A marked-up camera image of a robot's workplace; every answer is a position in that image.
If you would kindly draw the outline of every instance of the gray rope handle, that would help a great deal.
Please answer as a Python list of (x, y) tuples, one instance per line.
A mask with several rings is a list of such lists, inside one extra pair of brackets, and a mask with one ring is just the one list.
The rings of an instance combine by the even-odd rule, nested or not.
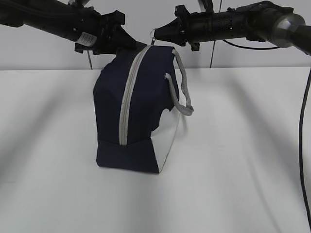
[(190, 94), (188, 91), (188, 83), (187, 83), (187, 75), (186, 75), (185, 67), (181, 61), (181, 57), (179, 53), (176, 50), (173, 50), (172, 53), (174, 54), (177, 60), (177, 63), (178, 63), (178, 66), (181, 72), (181, 91), (186, 97), (186, 106), (180, 104), (178, 101), (171, 75), (165, 74), (165, 78), (169, 81), (170, 92), (171, 92), (172, 100), (173, 100), (175, 107), (178, 109), (178, 111), (180, 111), (181, 114), (185, 116), (191, 116), (193, 114), (194, 109), (191, 105), (191, 98), (190, 98)]

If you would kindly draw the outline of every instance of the white wall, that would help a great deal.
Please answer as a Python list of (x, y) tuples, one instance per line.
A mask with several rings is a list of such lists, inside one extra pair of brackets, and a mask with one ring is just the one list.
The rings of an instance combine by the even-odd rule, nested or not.
[[(223, 0), (222, 10), (239, 7), (256, 0)], [(311, 25), (310, 0), (274, 0), (281, 6), (292, 6)], [(174, 7), (184, 4), (190, 12), (200, 11), (197, 0), (91, 0), (89, 5), (102, 14), (119, 10), (126, 14), (125, 29), (136, 40), (150, 43), (150, 31), (174, 19)], [(218, 11), (220, 0), (214, 0)], [(23, 26), (15, 29), (0, 25), (0, 70), (23, 69), (89, 69), (86, 54), (74, 52), (74, 43), (40, 30)], [(236, 39), (240, 45), (266, 47), (269, 43), (249, 42)], [(199, 52), (191, 52), (190, 47), (180, 47), (171, 43), (157, 42), (157, 45), (175, 46), (187, 68), (209, 67), (213, 43), (201, 43)], [(94, 68), (103, 68), (114, 55), (92, 56)], [(216, 43), (212, 67), (273, 67), (308, 66), (311, 58), (295, 48), (274, 51), (251, 51), (231, 47), (222, 41)]]

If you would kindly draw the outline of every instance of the zipper pull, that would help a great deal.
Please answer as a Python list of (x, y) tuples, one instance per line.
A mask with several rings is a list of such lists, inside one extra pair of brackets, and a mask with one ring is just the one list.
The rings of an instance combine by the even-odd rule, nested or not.
[(152, 40), (151, 40), (151, 45), (155, 45), (155, 41), (156, 41), (156, 38), (153, 37)]
[(151, 45), (155, 45), (155, 41), (156, 41), (155, 30), (156, 30), (156, 28), (152, 29), (152, 31), (150, 32), (150, 38), (152, 38)]

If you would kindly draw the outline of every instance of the cable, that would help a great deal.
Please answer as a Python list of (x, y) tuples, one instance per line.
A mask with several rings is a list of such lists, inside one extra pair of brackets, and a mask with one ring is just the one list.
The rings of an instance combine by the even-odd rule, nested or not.
[[(221, 10), (222, 10), (222, 4), (223, 4), (223, 0), (220, 0), (219, 12), (221, 12)], [(216, 46), (216, 41), (214, 41), (214, 43), (213, 43), (212, 57), (211, 57), (211, 59), (210, 59), (210, 64), (209, 64), (209, 68), (210, 68), (210, 69), (211, 69), (212, 66), (213, 66), (214, 53), (215, 53), (215, 46)]]
[(93, 65), (92, 65), (91, 56), (89, 55), (89, 50), (87, 50), (87, 56), (88, 56), (89, 66), (90, 66), (90, 68), (91, 68), (91, 69), (93, 69)]
[(309, 203), (308, 203), (306, 187), (305, 187), (305, 177), (304, 177), (304, 172), (303, 172), (303, 156), (302, 156), (303, 119), (304, 119), (304, 115), (305, 115), (305, 109), (306, 109), (306, 104), (307, 104), (310, 84), (311, 84), (311, 70), (310, 70), (310, 74), (309, 74), (308, 81), (307, 81), (305, 95), (304, 95), (303, 101), (302, 101), (302, 107), (301, 107), (301, 113), (300, 113), (300, 121), (299, 121), (299, 168), (300, 168), (300, 182), (301, 182), (301, 189), (302, 189), (303, 199), (304, 199), (305, 206), (306, 206), (309, 227), (310, 227), (310, 231), (311, 231), (311, 215), (310, 215)]
[(240, 49), (246, 49), (246, 50), (276, 50), (276, 49), (279, 49), (280, 47), (270, 47), (270, 48), (253, 48), (253, 47), (246, 47), (246, 46), (241, 46), (241, 45), (236, 45), (236, 44), (233, 44), (227, 40), (223, 40), (225, 43), (229, 44), (229, 45), (232, 45), (234, 47), (238, 47)]
[(10, 1), (10, 0), (0, 0), (0, 4), (3, 4), (8, 7), (13, 7), (16, 8), (20, 11), (32, 14), (32, 15), (37, 15), (40, 17), (45, 17), (45, 18), (55, 18), (55, 17), (71, 17), (71, 16), (77, 16), (79, 15), (78, 13), (50, 13), (50, 12), (44, 12), (44, 11), (39, 11), (27, 6), (24, 6), (22, 4)]

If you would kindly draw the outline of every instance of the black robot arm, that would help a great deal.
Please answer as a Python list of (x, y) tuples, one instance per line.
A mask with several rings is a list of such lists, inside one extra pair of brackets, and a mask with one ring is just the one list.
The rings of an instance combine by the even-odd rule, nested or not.
[(292, 7), (280, 7), (262, 1), (226, 12), (214, 13), (212, 0), (200, 0), (204, 12), (190, 14), (184, 5), (177, 6), (177, 17), (155, 30), (157, 40), (181, 46), (190, 43), (192, 51), (200, 42), (246, 37), (247, 40), (269, 41), (280, 48), (295, 46), (311, 55), (311, 27)]
[(101, 15), (88, 0), (0, 0), (0, 24), (23, 24), (76, 42), (75, 51), (92, 50), (95, 55), (115, 54), (118, 48), (134, 49), (135, 40), (122, 28), (125, 15), (119, 11)]

